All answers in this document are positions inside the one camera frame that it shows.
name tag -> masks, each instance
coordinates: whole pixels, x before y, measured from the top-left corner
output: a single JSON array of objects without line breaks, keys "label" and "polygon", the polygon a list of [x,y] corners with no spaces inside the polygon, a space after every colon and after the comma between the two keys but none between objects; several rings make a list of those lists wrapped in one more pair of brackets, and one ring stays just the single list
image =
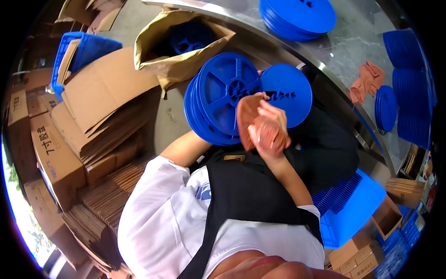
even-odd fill
[{"label": "name tag", "polygon": [[240,162],[244,162],[245,155],[226,155],[226,156],[224,156],[223,160],[237,160]]}]

blue logo on shirt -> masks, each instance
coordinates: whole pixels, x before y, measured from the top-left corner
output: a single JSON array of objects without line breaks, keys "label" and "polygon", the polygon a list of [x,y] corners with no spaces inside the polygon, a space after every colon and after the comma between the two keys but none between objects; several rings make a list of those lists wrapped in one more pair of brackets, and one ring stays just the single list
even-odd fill
[{"label": "blue logo on shirt", "polygon": [[198,200],[210,200],[211,199],[211,187],[210,185],[204,184],[198,187],[195,196]]}]

white t-shirt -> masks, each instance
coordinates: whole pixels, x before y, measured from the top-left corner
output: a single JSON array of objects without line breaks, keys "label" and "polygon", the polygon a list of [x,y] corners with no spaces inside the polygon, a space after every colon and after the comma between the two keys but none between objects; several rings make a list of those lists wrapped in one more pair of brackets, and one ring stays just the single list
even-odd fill
[{"label": "white t-shirt", "polygon": [[[156,157],[147,164],[122,212],[118,247],[138,279],[177,278],[203,242],[211,201],[206,167],[189,169]],[[320,213],[313,205],[299,206]],[[278,255],[323,269],[324,249],[302,225],[227,220],[220,228],[203,278],[244,250]]]}]

black strap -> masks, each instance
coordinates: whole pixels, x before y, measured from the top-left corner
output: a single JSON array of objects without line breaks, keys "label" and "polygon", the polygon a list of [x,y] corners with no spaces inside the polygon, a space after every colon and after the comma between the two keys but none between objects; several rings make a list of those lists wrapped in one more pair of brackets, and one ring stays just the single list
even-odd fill
[{"label": "black strap", "polygon": [[322,244],[319,219],[297,208],[285,188],[252,164],[235,160],[207,165],[212,193],[203,243],[179,279],[202,278],[218,230],[226,219],[305,225]]}]

stainless steel table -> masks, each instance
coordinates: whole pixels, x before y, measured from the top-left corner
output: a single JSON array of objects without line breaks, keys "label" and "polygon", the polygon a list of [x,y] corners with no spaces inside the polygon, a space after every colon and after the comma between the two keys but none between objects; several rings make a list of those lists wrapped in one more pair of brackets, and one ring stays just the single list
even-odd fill
[{"label": "stainless steel table", "polygon": [[[373,0],[330,0],[336,15],[335,28],[321,38],[297,43],[281,38],[269,30],[259,13],[259,0],[142,0],[145,4],[169,8],[181,8],[210,17],[253,32],[261,37],[280,43],[289,53],[305,63],[316,66],[339,91],[363,125],[372,135],[376,146],[389,168],[396,176],[410,148],[410,143],[397,135],[396,125],[391,133],[382,136],[375,122],[375,98],[368,95],[363,105],[350,102],[349,88],[359,76],[359,67],[366,60],[381,67],[386,85],[392,85],[392,64],[387,56],[382,33],[395,27],[383,10]],[[355,135],[364,146],[364,140]]]}]

